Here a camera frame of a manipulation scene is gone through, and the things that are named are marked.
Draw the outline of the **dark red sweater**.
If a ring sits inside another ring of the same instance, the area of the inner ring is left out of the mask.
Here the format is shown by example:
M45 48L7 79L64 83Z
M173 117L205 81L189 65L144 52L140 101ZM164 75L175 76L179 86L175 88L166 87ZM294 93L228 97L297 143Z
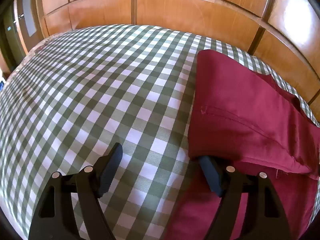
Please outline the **dark red sweater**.
M220 198L199 159L225 159L244 174L264 173L285 210L291 239L318 239L312 213L319 179L319 128L298 98L272 76L251 71L213 50L198 53L188 155L197 167L165 239L205 239Z

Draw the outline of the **green checkered bedspread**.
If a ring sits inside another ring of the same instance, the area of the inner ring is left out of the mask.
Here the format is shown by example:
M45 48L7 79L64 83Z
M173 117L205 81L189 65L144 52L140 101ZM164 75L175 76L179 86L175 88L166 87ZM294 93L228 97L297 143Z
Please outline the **green checkered bedspread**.
M1 91L1 214L14 238L54 172L123 157L99 203L114 239L165 239L197 163L188 155L198 53L213 50L296 89L255 56L212 38L151 25L70 31L39 44Z

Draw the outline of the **wooden wardrobe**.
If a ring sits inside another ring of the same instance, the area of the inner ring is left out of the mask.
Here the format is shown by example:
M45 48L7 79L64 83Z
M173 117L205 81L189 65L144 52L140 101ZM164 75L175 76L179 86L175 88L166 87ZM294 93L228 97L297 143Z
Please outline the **wooden wardrobe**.
M237 46L319 112L319 16L308 0L35 0L41 31L148 24Z

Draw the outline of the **wooden door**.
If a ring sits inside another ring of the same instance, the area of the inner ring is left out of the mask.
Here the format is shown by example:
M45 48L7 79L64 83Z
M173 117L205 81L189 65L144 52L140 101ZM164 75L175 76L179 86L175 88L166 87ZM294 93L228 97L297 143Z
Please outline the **wooden door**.
M1 15L1 55L9 75L43 40L36 0L13 0Z

